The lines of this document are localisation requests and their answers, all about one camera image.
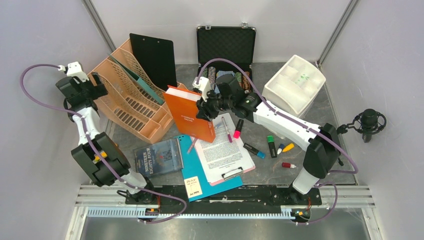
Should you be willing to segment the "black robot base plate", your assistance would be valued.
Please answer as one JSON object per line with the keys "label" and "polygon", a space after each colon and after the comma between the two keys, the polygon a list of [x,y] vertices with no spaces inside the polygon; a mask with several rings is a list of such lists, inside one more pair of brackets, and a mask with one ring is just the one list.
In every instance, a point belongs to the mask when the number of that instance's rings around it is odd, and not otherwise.
{"label": "black robot base plate", "polygon": [[[125,197],[125,204],[159,204],[164,206],[172,204],[174,199],[167,199],[148,192],[141,191],[137,194],[129,194],[123,190],[117,193]],[[198,199],[205,201],[243,201],[243,202],[270,202],[275,205],[288,206],[320,206],[323,201],[318,188],[312,188],[308,193],[301,194],[291,186],[283,185],[242,185],[225,191],[214,191]]]}

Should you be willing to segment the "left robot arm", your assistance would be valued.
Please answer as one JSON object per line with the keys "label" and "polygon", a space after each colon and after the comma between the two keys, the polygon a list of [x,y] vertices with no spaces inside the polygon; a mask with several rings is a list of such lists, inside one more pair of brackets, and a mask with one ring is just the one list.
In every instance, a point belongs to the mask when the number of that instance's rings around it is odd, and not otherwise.
{"label": "left robot arm", "polygon": [[100,131],[100,115],[95,103],[108,91],[97,73],[94,81],[83,72],[67,73],[55,85],[64,95],[63,106],[69,119],[77,125],[79,142],[71,155],[90,180],[98,187],[121,185],[137,194],[145,204],[153,203],[157,190],[148,178],[134,172],[128,159],[105,133]]}

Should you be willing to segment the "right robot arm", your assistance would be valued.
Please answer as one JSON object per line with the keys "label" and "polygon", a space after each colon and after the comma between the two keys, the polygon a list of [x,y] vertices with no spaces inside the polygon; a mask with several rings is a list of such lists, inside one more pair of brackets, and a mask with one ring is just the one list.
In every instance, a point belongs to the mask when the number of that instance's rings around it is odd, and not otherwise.
{"label": "right robot arm", "polygon": [[288,191],[289,199],[295,204],[302,204],[309,198],[310,190],[329,174],[341,155],[340,141],[333,125],[307,122],[278,108],[256,91],[246,93],[230,74],[219,78],[218,93],[211,89],[206,77],[196,77],[192,86],[201,95],[196,103],[197,118],[212,121],[221,111],[232,111],[240,119],[288,138],[305,151],[303,167]]}

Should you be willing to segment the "orange Good Morning book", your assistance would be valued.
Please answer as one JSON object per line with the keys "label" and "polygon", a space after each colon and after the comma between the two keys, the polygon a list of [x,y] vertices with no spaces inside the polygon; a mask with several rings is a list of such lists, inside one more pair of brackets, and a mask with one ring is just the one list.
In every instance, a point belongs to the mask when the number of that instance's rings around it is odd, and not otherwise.
{"label": "orange Good Morning book", "polygon": [[163,97],[180,133],[209,143],[214,141],[213,123],[197,118],[197,101],[202,99],[199,93],[169,85]]}

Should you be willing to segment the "Nineteen Eighty-Four dark book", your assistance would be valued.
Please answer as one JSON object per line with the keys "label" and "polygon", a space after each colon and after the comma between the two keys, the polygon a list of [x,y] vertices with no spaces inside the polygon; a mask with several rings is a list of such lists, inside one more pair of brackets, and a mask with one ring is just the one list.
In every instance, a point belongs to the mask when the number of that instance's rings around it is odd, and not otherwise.
{"label": "Nineteen Eighty-Four dark book", "polygon": [[153,177],[183,169],[180,141],[176,138],[154,143],[133,151],[138,173]]}

